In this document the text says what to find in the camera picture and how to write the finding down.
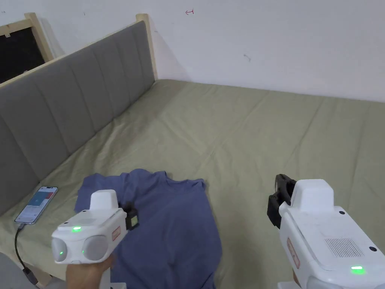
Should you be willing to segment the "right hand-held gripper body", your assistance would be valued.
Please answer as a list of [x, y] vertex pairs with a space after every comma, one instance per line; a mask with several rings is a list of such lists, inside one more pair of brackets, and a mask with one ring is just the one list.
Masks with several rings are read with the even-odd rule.
[[296, 181], [291, 205], [268, 198], [267, 215], [296, 277], [279, 289], [383, 289], [385, 256], [323, 179]]

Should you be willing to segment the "person's left hand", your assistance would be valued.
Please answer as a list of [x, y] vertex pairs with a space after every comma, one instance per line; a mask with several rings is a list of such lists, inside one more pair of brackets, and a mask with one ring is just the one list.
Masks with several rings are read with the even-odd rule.
[[67, 289], [98, 289], [103, 273], [112, 266], [113, 261], [114, 256], [110, 255], [100, 263], [68, 264]]

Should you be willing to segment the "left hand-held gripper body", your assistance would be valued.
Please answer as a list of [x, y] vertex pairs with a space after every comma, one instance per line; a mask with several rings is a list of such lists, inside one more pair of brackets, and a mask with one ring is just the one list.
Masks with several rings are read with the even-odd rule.
[[[92, 264], [106, 260], [127, 234], [126, 213], [114, 190], [91, 195], [89, 209], [82, 210], [52, 233], [52, 253], [58, 264]], [[125, 289], [111, 280], [111, 269], [101, 278], [99, 289]]]

